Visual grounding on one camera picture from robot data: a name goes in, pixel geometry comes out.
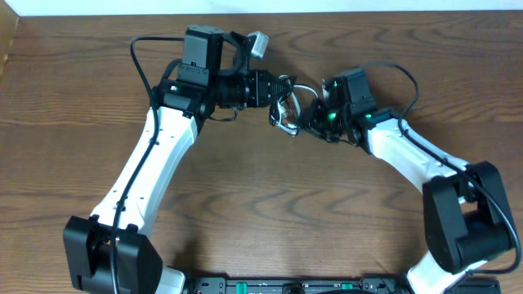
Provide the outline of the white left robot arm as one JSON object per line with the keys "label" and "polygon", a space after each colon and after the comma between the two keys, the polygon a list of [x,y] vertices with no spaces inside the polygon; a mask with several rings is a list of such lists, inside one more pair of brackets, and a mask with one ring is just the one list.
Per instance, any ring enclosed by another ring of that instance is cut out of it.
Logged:
{"label": "white left robot arm", "polygon": [[269,39],[191,25],[156,86],[146,88],[144,129],[109,193],[87,218],[73,216],[63,240],[73,287],[87,293],[187,293],[187,276],[163,263],[150,238],[178,164],[216,109],[273,106],[290,85],[252,69]]}

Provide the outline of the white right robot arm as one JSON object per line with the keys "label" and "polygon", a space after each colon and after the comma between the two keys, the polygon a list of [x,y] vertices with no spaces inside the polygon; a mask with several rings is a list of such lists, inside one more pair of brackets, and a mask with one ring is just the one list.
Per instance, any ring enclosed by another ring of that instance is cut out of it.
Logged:
{"label": "white right robot arm", "polygon": [[522,244],[494,165],[454,157],[420,136],[405,111],[378,107],[364,66],[324,81],[322,92],[301,114],[302,128],[381,159],[422,194],[428,251],[396,282],[396,293],[468,291],[472,275],[519,267]]}

